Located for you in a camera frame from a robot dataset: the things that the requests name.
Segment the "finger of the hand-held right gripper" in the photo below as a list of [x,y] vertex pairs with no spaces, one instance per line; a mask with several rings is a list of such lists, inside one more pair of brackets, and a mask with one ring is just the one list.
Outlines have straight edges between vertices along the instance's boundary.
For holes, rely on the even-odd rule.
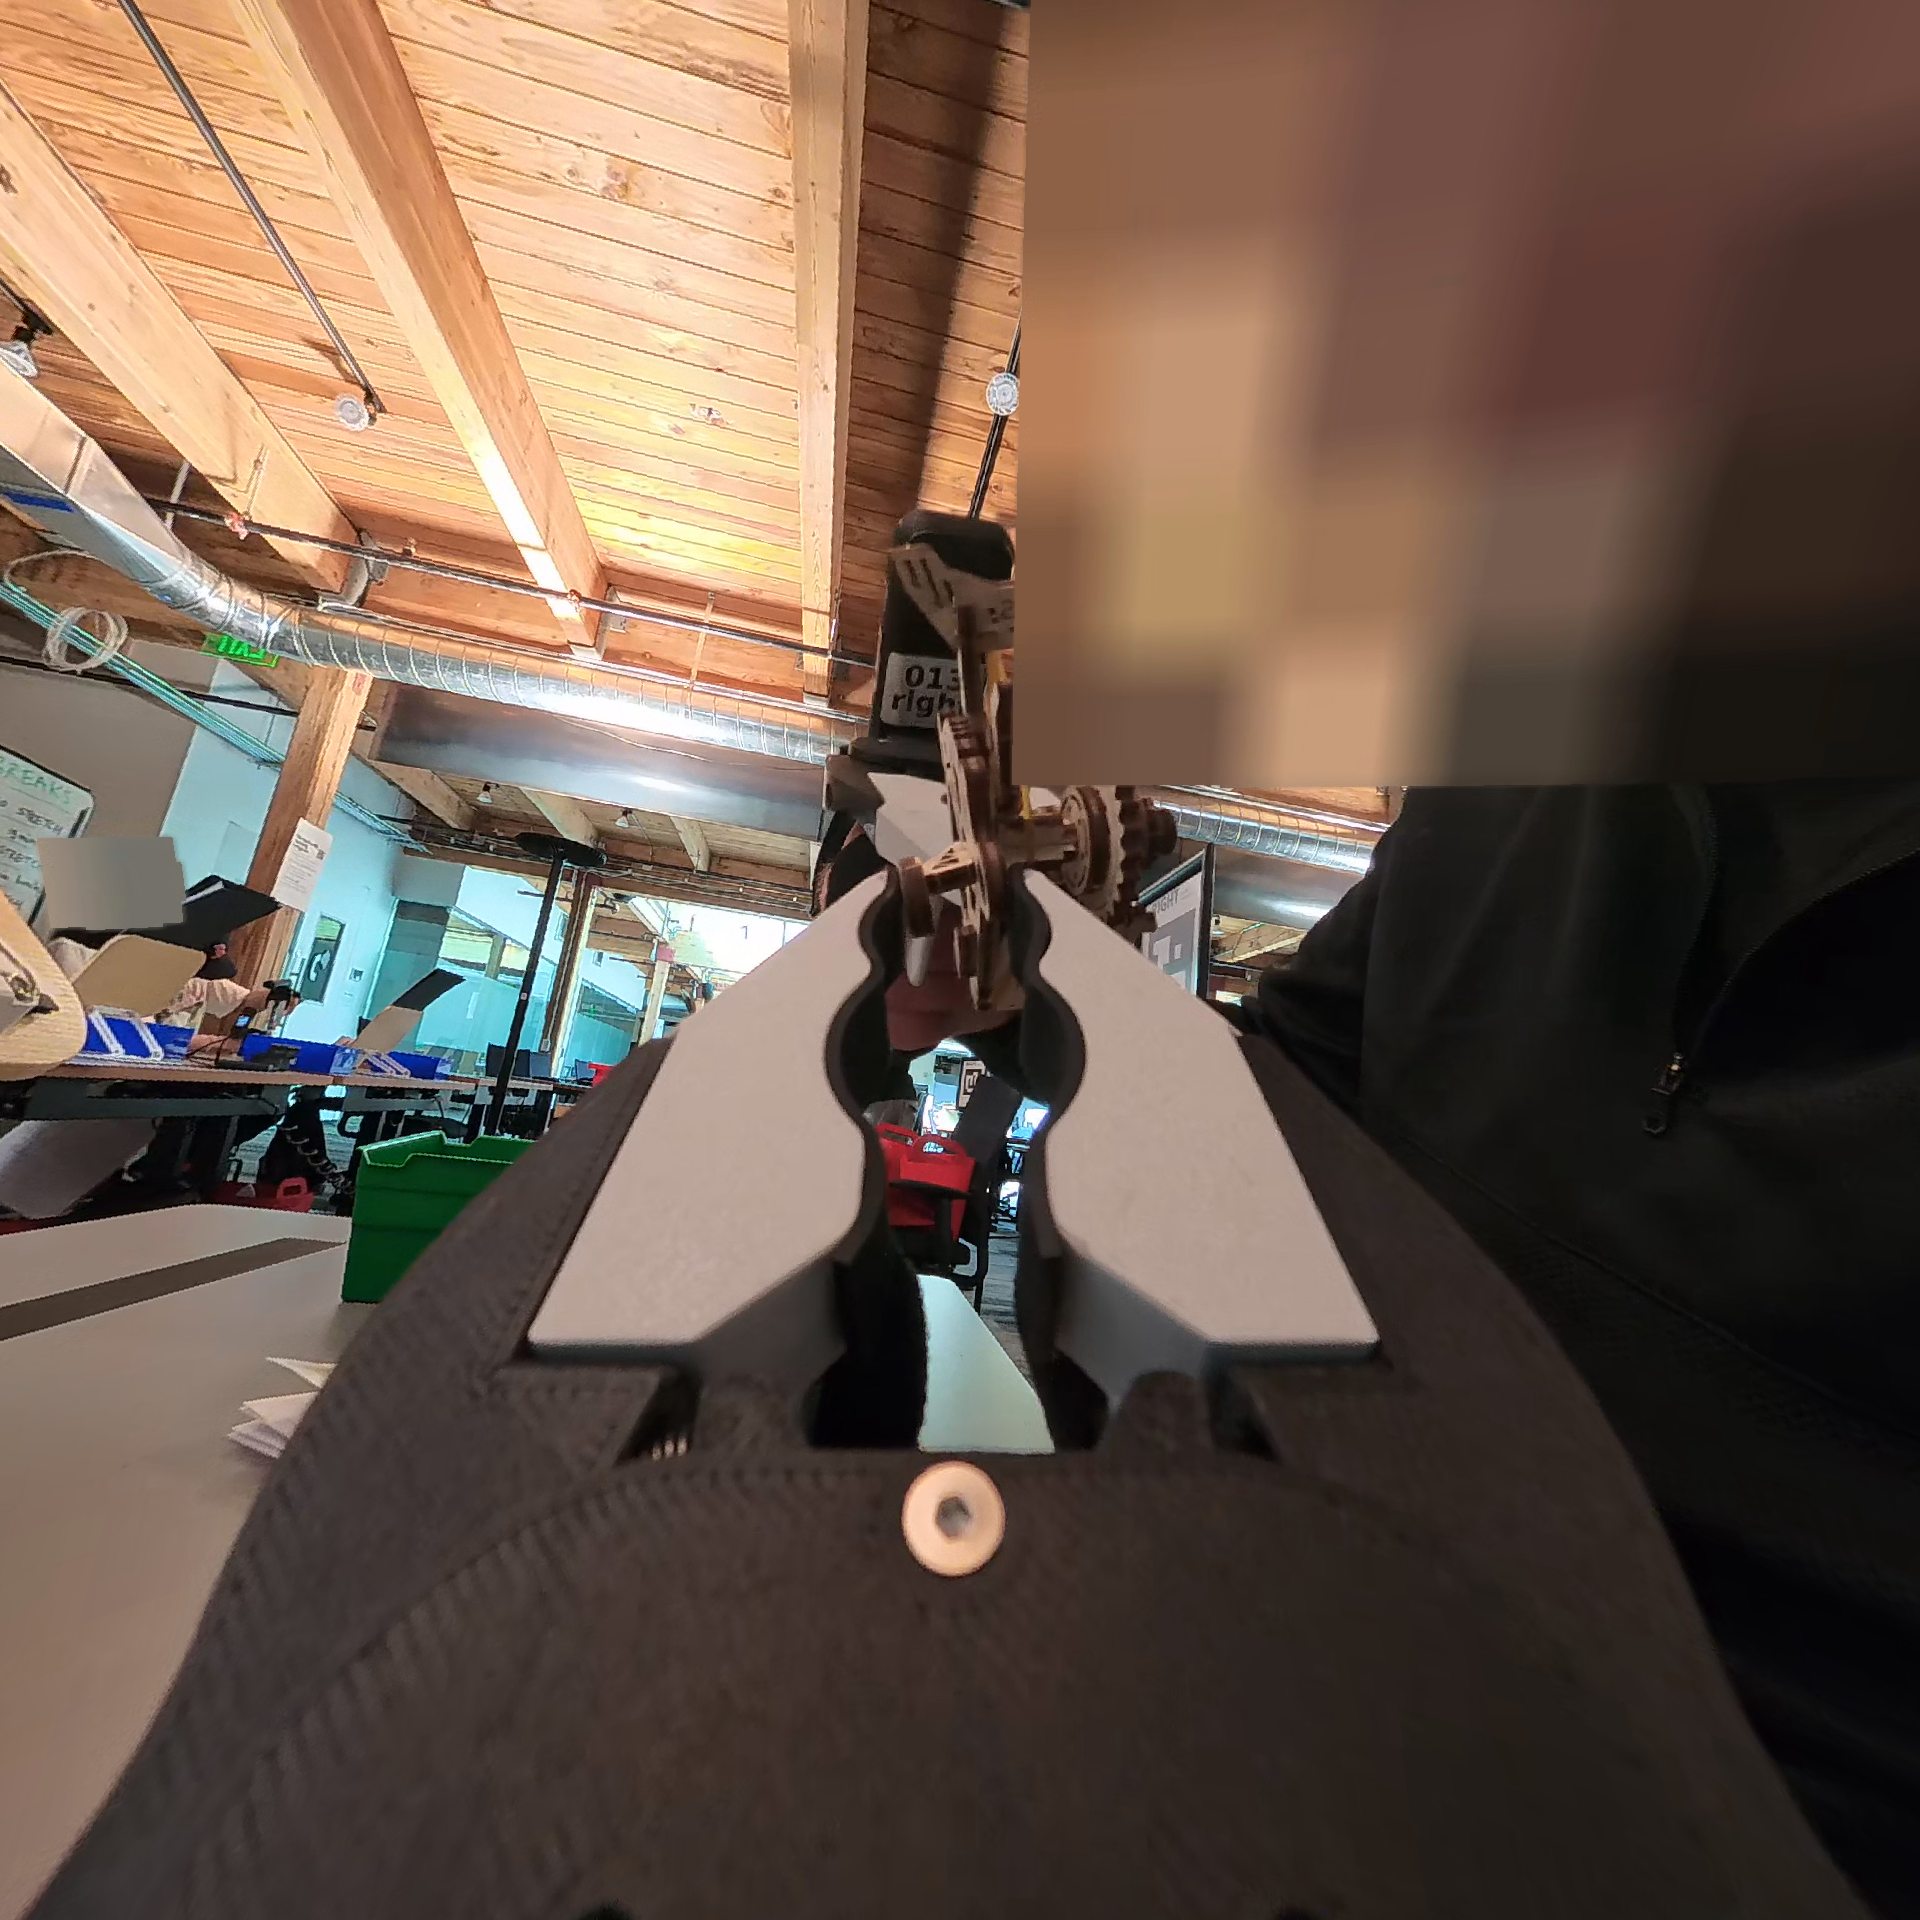
[[953,846],[943,780],[889,772],[868,772],[866,780],[878,801],[868,836],[882,862],[927,862]]

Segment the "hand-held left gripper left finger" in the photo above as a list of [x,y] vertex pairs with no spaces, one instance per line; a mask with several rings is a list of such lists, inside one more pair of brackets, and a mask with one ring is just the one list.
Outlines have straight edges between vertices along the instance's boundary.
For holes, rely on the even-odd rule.
[[843,1352],[834,1271],[882,1213],[885,870],[679,1028],[527,1328],[541,1360],[661,1363],[805,1395]]

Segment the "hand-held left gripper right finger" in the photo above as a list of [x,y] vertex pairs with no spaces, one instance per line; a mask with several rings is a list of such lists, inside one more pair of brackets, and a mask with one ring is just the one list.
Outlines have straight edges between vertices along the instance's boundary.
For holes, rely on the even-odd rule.
[[1039,872],[1015,877],[1022,1067],[1046,1104],[1017,1325],[1049,1411],[1149,1374],[1341,1363],[1379,1329],[1231,1027]]

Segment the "brown wooden model assembly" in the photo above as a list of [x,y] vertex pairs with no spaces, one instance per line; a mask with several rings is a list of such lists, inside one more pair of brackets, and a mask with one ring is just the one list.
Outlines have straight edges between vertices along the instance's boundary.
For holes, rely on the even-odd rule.
[[1015,588],[1009,635],[963,613],[963,672],[963,704],[939,727],[953,838],[927,862],[899,863],[903,933],[925,944],[950,901],[956,966],[974,1006],[1017,1007],[1015,876],[1039,872],[1097,921],[1138,934],[1145,868],[1177,848],[1180,822],[1130,784],[1071,784],[1042,799],[1015,780]]

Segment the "person's right hand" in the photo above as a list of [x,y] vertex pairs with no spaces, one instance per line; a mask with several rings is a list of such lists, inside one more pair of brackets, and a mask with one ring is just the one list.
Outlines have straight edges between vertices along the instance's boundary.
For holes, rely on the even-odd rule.
[[882,1003],[889,1044],[907,1057],[950,1043],[979,1052],[982,1037],[1009,1033],[1019,1021],[1017,1007],[974,1006],[967,981],[956,973],[927,971],[921,983],[900,976]]

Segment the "framed black-white marker sign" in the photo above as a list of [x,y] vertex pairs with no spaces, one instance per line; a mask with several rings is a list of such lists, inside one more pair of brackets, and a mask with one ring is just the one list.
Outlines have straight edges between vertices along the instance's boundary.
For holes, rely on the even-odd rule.
[[1197,999],[1210,995],[1214,865],[1214,848],[1199,846],[1140,892],[1140,950]]

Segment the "stacked green plastic bins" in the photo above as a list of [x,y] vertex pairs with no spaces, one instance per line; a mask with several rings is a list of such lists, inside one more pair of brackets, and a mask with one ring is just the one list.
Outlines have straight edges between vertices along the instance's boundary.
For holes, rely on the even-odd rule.
[[343,1303],[374,1305],[445,1225],[532,1140],[444,1132],[374,1143],[358,1158]]

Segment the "black pole stand with disc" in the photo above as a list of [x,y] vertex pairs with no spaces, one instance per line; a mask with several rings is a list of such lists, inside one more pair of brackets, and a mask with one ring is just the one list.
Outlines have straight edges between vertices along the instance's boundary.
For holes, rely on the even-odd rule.
[[578,872],[596,872],[605,865],[605,854],[601,848],[590,848],[588,843],[578,840],[575,836],[565,836],[559,831],[518,831],[516,848],[531,856],[546,860],[546,880],[541,903],[534,916],[534,937],[531,941],[527,960],[521,969],[518,997],[511,1013],[511,1027],[507,1040],[500,1044],[497,1070],[492,1076],[492,1088],[486,1099],[479,1097],[471,1105],[468,1125],[465,1140],[471,1144],[483,1135],[497,1132],[500,1115],[506,1112],[510,1080],[515,1079],[515,1062],[516,1052],[521,1044],[521,1033],[525,1027],[525,1017],[531,1011],[531,999],[534,995],[537,983],[537,966],[545,950],[545,934],[548,921],[554,918],[555,901],[563,888],[563,880],[570,868]]

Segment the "person's black clothing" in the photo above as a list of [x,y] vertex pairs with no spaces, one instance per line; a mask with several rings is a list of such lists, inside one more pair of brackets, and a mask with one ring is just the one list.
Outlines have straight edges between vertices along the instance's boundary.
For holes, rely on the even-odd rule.
[[1917,1907],[1917,785],[1418,785],[1277,1043],[1527,1294],[1749,1719]]

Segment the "open instruction booklet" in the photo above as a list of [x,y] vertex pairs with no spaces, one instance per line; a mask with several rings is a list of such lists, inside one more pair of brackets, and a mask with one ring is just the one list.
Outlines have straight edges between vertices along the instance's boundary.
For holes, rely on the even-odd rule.
[[335,1360],[270,1356],[268,1365],[300,1381],[300,1387],[262,1398],[247,1398],[243,1404],[245,1416],[228,1429],[226,1438],[255,1456],[278,1457],[333,1374]]

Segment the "wooden book stand white base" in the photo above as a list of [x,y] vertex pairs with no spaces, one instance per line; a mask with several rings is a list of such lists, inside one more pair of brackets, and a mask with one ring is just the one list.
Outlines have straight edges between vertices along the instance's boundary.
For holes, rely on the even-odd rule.
[[60,969],[10,896],[2,918],[2,1080],[39,1076],[69,1062],[86,1017],[76,983]]

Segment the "handwritten whiteboard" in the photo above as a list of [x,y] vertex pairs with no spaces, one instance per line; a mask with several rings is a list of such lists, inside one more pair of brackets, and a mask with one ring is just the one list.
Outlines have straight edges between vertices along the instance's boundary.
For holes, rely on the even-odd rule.
[[63,840],[85,831],[93,796],[35,758],[0,749],[2,763],[2,892],[28,924],[37,921],[45,892],[39,840]]

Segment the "silver ventilation duct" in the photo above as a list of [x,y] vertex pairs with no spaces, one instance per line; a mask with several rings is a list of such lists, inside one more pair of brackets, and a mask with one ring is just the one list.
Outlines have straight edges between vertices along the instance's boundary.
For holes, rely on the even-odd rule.
[[857,736],[841,712],[570,657],[500,655],[445,631],[403,631],[238,583],[190,550],[102,448],[14,369],[2,373],[2,448],[10,508],[206,633],[307,665],[766,758],[826,763]]

